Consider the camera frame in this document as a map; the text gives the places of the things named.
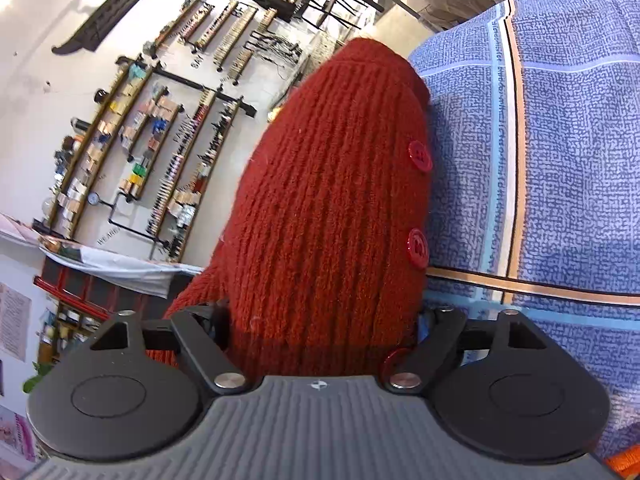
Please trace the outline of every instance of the blue bedding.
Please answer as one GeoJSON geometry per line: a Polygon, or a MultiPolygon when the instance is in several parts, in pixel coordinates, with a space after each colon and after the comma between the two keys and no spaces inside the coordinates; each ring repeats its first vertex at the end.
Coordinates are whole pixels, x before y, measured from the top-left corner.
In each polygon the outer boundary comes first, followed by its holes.
{"type": "Polygon", "coordinates": [[[424,299],[511,305],[608,389],[597,453],[640,442],[640,0],[507,0],[410,62],[431,91],[424,299]]]}

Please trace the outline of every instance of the crosshair logo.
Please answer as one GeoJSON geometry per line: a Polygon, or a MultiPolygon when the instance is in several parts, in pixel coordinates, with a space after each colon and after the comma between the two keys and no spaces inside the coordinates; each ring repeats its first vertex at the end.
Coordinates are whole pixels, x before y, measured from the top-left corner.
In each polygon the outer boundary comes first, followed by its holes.
{"type": "Polygon", "coordinates": [[[315,390],[324,390],[327,386],[329,386],[324,381],[313,381],[309,386],[311,386],[315,390]]]}

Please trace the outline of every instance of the red knitted garment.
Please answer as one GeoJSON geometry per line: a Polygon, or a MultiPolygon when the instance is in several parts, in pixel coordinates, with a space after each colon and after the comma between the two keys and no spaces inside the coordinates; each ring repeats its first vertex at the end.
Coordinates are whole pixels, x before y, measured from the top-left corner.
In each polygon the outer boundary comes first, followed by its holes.
{"type": "Polygon", "coordinates": [[[404,59],[351,41],[265,131],[209,267],[167,315],[229,298],[228,355],[250,377],[375,374],[420,306],[407,243],[430,176],[408,146],[427,142],[428,101],[404,59]]]}

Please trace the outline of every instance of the white stripe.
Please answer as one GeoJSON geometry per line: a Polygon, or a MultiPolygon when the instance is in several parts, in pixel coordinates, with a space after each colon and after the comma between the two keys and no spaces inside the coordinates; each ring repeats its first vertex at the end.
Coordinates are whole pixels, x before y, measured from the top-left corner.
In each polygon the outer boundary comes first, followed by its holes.
{"type": "MultiPolygon", "coordinates": [[[[516,210],[516,103],[514,92],[513,67],[511,66],[511,51],[507,37],[506,15],[508,14],[509,1],[504,2],[504,16],[498,20],[498,30],[500,30],[500,41],[502,43],[502,54],[504,56],[504,73],[506,83],[506,103],[507,103],[507,195],[504,207],[504,222],[502,225],[502,240],[500,242],[500,254],[498,256],[498,276],[507,275],[509,265],[509,251],[511,249],[511,233],[513,232],[513,221],[516,210]]],[[[492,300],[500,301],[502,292],[494,290],[492,300]]]]}

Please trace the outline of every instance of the red button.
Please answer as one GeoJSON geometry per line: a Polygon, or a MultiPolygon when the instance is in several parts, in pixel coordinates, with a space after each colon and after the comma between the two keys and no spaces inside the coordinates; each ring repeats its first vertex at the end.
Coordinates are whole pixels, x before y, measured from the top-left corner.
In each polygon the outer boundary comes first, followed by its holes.
{"type": "Polygon", "coordinates": [[[427,239],[420,229],[411,229],[409,239],[406,241],[406,248],[409,251],[409,259],[418,269],[424,270],[429,263],[429,248],[427,239]]]}
{"type": "Polygon", "coordinates": [[[429,155],[427,147],[419,140],[409,142],[409,157],[421,172],[429,173],[433,169],[431,155],[429,155]]]}

